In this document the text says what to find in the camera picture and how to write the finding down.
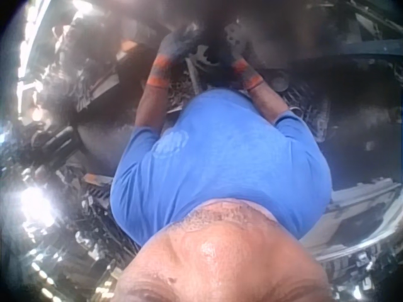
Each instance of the glove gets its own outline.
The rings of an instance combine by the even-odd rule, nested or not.
[[[168,34],[161,42],[148,85],[167,88],[171,67],[182,61],[200,42],[200,31],[186,29]]]
[[[264,82],[260,74],[233,49],[230,43],[221,44],[219,57],[222,65],[232,68],[235,75],[242,81],[245,90],[250,91]]]

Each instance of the man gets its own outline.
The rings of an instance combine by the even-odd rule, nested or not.
[[[113,215],[143,245],[115,301],[330,301],[327,278],[296,239],[331,198],[307,125],[240,56],[252,101],[226,89],[195,97],[160,137],[170,68],[196,41],[161,43],[111,190]]]

